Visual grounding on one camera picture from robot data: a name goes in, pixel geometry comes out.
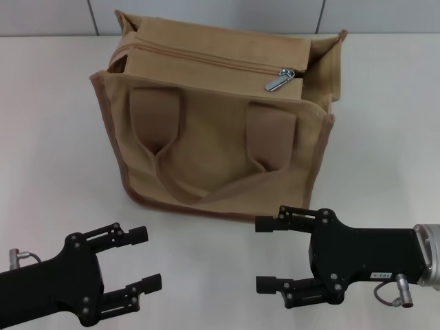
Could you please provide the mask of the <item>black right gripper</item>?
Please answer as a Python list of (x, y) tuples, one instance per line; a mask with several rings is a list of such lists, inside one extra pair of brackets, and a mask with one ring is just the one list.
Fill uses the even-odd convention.
[(255, 232), (288, 230), (311, 233), (314, 278), (256, 277), (256, 292), (280, 292), (286, 308), (338, 305), (355, 282), (395, 281), (399, 274), (410, 284), (419, 280), (419, 242), (411, 228), (352, 228), (325, 208), (281, 206), (275, 217), (255, 217)]

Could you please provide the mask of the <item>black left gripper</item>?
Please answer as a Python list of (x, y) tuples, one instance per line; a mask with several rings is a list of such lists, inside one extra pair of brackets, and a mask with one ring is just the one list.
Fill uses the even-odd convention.
[(66, 237), (58, 255), (41, 263), (1, 273), (1, 328), (67, 311), (84, 327), (101, 315), (124, 315), (140, 310), (140, 295), (162, 289), (155, 274), (123, 289), (103, 294), (96, 253), (147, 242), (145, 226), (125, 232), (119, 223)]

